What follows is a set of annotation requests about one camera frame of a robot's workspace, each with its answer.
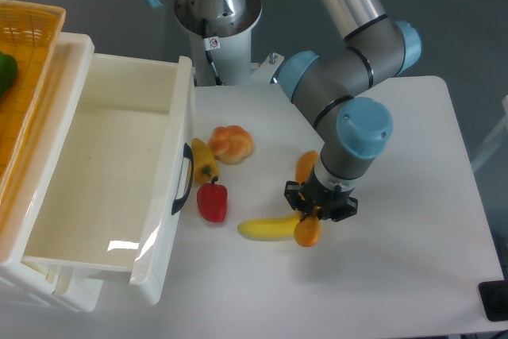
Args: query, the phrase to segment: white plastic storage box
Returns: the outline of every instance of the white plastic storage box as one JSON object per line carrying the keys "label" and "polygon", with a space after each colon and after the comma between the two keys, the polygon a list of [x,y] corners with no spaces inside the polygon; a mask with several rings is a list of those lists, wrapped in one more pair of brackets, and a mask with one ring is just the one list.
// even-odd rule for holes
{"label": "white plastic storage box", "polygon": [[103,280],[160,298],[191,186],[192,64],[92,53],[60,35],[0,233],[1,300],[93,310]]}

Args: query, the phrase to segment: plastic fruit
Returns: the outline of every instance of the plastic fruit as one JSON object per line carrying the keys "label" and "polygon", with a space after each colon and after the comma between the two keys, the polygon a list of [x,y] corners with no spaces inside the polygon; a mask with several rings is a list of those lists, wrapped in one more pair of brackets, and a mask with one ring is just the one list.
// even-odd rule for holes
{"label": "plastic fruit", "polygon": [[298,159],[296,164],[296,173],[294,175],[294,180],[298,183],[302,184],[305,182],[312,171],[316,160],[318,160],[319,154],[316,151],[308,151]]}
{"label": "plastic fruit", "polygon": [[238,231],[251,240],[277,240],[293,236],[299,222],[299,212],[283,218],[257,218],[239,224]]}
{"label": "plastic fruit", "polygon": [[316,216],[309,216],[294,228],[294,240],[301,246],[315,246],[321,236],[321,225]]}

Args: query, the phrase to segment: green pepper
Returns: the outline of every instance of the green pepper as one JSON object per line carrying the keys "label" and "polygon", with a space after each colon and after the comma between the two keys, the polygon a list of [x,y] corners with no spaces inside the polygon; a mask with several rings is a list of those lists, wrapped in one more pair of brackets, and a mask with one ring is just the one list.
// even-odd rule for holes
{"label": "green pepper", "polygon": [[11,55],[0,52],[0,97],[13,85],[16,74],[16,59]]}

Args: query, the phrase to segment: white drawer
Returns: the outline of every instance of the white drawer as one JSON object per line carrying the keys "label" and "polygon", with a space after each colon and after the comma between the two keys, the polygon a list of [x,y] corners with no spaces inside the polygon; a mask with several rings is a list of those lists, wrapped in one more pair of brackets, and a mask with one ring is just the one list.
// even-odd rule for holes
{"label": "white drawer", "polygon": [[156,303],[190,187],[193,96],[186,57],[95,54],[23,261],[129,282]]}

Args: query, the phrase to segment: yellow pepper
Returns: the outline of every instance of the yellow pepper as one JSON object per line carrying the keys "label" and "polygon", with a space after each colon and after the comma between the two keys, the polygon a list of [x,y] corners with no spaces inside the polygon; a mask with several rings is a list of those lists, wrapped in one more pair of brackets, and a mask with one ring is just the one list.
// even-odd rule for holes
{"label": "yellow pepper", "polygon": [[204,184],[219,176],[219,167],[210,147],[201,139],[192,140],[192,156],[194,157],[194,181]]}

